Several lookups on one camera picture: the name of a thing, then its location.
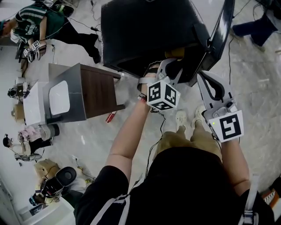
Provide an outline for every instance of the green jersey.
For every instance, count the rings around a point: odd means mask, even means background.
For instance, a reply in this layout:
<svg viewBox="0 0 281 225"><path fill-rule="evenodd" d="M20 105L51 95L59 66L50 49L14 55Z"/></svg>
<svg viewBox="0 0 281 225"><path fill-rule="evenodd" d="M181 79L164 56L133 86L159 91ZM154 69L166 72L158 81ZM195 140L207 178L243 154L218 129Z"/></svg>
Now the green jersey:
<svg viewBox="0 0 281 225"><path fill-rule="evenodd" d="M15 19L18 22L18 26L13 30L14 34L25 43L30 38L39 40L40 23L44 16L47 17L46 37L49 36L47 39L54 38L64 24L64 16L36 5L24 7L16 14Z"/></svg>

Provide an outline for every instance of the black t-shirt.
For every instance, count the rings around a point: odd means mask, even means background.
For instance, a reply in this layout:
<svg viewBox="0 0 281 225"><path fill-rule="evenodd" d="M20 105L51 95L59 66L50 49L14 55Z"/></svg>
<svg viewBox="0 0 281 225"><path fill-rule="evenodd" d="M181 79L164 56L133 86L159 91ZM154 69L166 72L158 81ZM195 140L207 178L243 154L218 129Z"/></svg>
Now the black t-shirt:
<svg viewBox="0 0 281 225"><path fill-rule="evenodd" d="M111 198L128 193L125 174L105 166L74 214L77 225L90 225ZM209 152L179 147L157 155L145 181L130 192L126 224L237 225L249 191L241 197L231 187L220 159ZM113 204L99 225L117 225L125 204ZM259 225L274 224L271 208L257 194L254 211Z"/></svg>

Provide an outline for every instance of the khaki shorts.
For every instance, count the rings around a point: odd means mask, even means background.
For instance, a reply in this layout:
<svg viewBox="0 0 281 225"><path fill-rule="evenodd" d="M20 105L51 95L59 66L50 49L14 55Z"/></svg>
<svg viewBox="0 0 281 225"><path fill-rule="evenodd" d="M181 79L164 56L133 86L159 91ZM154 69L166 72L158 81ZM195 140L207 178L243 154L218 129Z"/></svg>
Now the khaki shorts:
<svg viewBox="0 0 281 225"><path fill-rule="evenodd" d="M221 160L222 156L218 142L213 139L211 133L205 131L200 121L196 122L196 127L194 129L192 137L190 138L190 141L185 138L184 131L185 128L180 127L176 133L171 131L165 132L163 134L162 140L157 146L154 158L160 152L169 148L192 147L213 153L217 155Z"/></svg>

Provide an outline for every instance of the black sleeve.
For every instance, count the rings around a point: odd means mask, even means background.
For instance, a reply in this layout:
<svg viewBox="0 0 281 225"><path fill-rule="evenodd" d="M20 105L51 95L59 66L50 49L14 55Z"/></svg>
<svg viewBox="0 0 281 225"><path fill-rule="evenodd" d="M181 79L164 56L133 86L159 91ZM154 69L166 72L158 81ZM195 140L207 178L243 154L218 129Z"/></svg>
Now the black sleeve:
<svg viewBox="0 0 281 225"><path fill-rule="evenodd" d="M244 206L248 198L249 190L240 197L241 205ZM271 207L265 203L259 193L256 195L256 200L253 206L253 211L259 214L259 225L273 225L274 214Z"/></svg>
<svg viewBox="0 0 281 225"><path fill-rule="evenodd" d="M109 199L127 194L128 188L128 179L120 169L113 166L102 168L75 207L76 224L90 225Z"/></svg>

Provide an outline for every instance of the gray floor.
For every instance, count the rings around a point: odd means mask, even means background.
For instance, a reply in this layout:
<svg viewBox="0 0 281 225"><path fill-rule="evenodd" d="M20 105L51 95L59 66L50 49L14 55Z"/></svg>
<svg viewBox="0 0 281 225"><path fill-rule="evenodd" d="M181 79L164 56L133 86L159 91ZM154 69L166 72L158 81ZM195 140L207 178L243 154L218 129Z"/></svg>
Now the gray floor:
<svg viewBox="0 0 281 225"><path fill-rule="evenodd" d="M97 2L94 8L96 19L100 17L101 4L105 2L107 1ZM203 20L207 21L209 32L216 23L222 2L221 0L195 1ZM239 12L246 2L247 0L237 0L234 14ZM233 24L252 21L252 9L255 4L256 2L252 0L233 20ZM89 26L97 25L100 20L98 22L93 20L90 7L90 1L81 0L73 17ZM255 18L260 16L261 9L257 9ZM71 23L79 32L90 33L87 27L73 21ZM228 37L222 59L211 70L226 80L229 80L228 43L230 39ZM244 41L238 42L234 39L230 50L231 86L244 117L245 135L241 138L241 146L251 172L260 175L260 190L267 188L281 172L281 57L274 52L281 47L280 41L281 36L273 34L265 44L266 52L261 53L251 44L247 36ZM54 40L49 43L53 43L56 47L54 63L73 66L81 62L102 68L101 65L94 65L92 58L88 57L86 51L80 46L66 45ZM30 65L27 77L33 81L37 79L47 81L48 63L52 61L53 52L52 47L49 46L46 55L39 62L33 62ZM137 79L122 74L121 81L116 84L116 94L118 103L126 102L127 108L117 112L111 123L106 123L107 115L103 115L83 122L60 124L61 135L55 138L52 147L46 148L45 157L49 157L60 166L75 166L76 163L72 159L72 155L75 155L79 158L79 164L86 166L92 176L97 176L105 163L118 130L136 102L138 95L136 84ZM188 87L180 84L177 88L181 92L178 108L187 111L190 123L196 107L202 104L198 86ZM175 110L166 113L166 131L175 131L175 114ZM160 138L161 123L160 115L148 116L133 161L132 182L135 182L145 171L148 151ZM189 127L186 132L187 137L190 137L191 133L192 129Z"/></svg>

